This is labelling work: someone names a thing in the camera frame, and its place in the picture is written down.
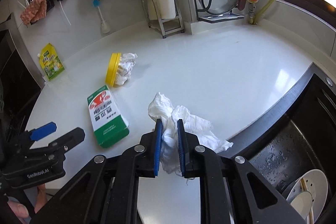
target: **yellow pouch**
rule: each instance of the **yellow pouch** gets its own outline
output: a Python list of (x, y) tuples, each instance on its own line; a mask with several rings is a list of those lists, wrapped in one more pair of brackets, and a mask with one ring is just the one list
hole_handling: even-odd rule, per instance
[(40, 58), (40, 65), (49, 81), (64, 71), (64, 67), (57, 56), (56, 50), (50, 43), (41, 50), (38, 57)]

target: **yellow lid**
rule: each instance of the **yellow lid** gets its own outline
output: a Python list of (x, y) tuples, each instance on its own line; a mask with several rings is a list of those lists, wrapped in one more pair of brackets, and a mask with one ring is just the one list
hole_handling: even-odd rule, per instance
[(117, 76), (117, 70), (120, 62), (121, 52), (112, 53), (109, 67), (106, 74), (106, 84), (113, 86)]

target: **human hand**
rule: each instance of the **human hand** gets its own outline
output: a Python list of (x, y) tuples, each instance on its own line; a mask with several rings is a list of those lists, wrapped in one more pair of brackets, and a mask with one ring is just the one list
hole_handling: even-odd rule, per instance
[[(46, 203), (47, 203), (47, 195), (45, 193), (45, 184), (37, 186), (37, 198), (36, 198), (36, 205), (35, 205), (35, 213), (37, 213)], [(19, 220), (26, 224), (24, 218), (29, 216), (27, 208), (17, 202), (8, 201), (9, 207), (12, 209), (14, 214), (19, 218)]]

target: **blue gripper pad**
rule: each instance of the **blue gripper pad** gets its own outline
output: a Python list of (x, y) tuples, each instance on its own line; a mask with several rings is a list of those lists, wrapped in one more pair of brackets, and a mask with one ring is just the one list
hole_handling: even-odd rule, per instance
[(177, 127), (177, 132), (178, 132), (178, 157), (180, 159), (180, 169), (182, 176), (184, 177), (185, 174), (185, 155), (184, 155), (184, 148), (183, 148), (183, 143), (182, 143), (182, 135), (180, 128)]
[(33, 132), (30, 135), (30, 139), (32, 141), (38, 141), (43, 139), (44, 137), (50, 135), (51, 133), (54, 133), (57, 129), (56, 123), (50, 122), (46, 125), (33, 130)]
[(156, 142), (155, 142), (155, 151), (154, 151), (154, 175), (159, 174), (160, 167), (160, 153), (161, 153), (161, 136), (162, 136), (162, 122), (160, 119), (156, 120), (155, 125)]

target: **barcode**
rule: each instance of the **barcode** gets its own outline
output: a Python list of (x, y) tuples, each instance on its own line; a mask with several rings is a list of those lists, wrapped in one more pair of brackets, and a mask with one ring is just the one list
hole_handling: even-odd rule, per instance
[(110, 104), (112, 104), (112, 101), (109, 100), (106, 103), (103, 103), (102, 105), (99, 105), (93, 112), (94, 115), (98, 114), (99, 112), (103, 111), (106, 109)]

